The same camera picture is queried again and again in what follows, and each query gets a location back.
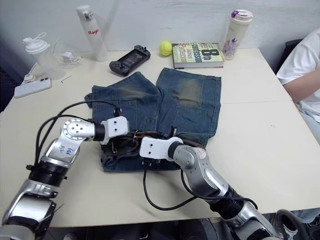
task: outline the plastic shaker bottle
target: plastic shaker bottle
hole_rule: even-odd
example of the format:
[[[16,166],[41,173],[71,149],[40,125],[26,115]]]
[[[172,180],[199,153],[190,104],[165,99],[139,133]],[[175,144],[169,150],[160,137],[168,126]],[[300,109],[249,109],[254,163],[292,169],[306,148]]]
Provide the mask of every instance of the plastic shaker bottle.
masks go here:
[[[252,12],[243,9],[231,13],[231,22],[223,45],[226,60],[232,60],[253,18]]]
[[[88,5],[78,6],[76,11],[96,60],[104,62],[107,60],[107,48],[93,12]]]
[[[35,38],[27,37],[23,39],[25,50],[33,56],[34,60],[49,78],[52,80],[60,79],[65,75],[65,72],[55,59],[50,49],[50,44],[41,39],[46,35],[46,32],[42,32]]]

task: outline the book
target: book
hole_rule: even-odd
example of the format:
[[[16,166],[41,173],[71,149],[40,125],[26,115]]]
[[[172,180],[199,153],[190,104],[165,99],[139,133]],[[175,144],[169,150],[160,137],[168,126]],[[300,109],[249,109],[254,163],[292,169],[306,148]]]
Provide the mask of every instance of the book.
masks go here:
[[[223,68],[225,57],[218,43],[173,43],[175,69]]]

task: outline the tennis ball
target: tennis ball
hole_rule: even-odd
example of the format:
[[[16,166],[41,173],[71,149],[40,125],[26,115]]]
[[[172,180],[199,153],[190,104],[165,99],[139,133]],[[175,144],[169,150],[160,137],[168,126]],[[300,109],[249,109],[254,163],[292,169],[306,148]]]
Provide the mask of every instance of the tennis ball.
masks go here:
[[[172,45],[169,41],[163,41],[160,45],[160,53],[163,56],[169,56],[172,52]]]

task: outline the floral water bottle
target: floral water bottle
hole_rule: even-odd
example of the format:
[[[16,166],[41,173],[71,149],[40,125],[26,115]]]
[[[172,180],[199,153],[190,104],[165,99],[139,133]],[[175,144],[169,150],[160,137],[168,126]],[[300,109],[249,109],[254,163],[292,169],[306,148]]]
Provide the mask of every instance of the floral water bottle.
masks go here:
[[[223,45],[223,54],[226,60],[234,58],[252,18],[253,14],[248,10],[237,9],[231,13],[231,21]]]

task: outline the faded denim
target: faded denim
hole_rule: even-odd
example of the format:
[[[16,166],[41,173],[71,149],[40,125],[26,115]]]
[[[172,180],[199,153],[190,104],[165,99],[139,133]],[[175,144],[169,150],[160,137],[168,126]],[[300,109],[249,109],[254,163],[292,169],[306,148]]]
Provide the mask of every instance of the faded denim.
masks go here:
[[[221,77],[205,76],[164,68],[156,86],[140,72],[107,87],[93,86],[86,100],[104,100],[122,108],[130,131],[154,131],[168,136],[171,126],[177,137],[206,145],[215,135],[220,112]],[[113,118],[114,107],[104,103],[89,104],[92,119]],[[102,147],[101,162],[106,171],[134,172],[144,170],[139,149],[121,156],[108,156]],[[152,162],[150,170],[176,170],[166,160]]]

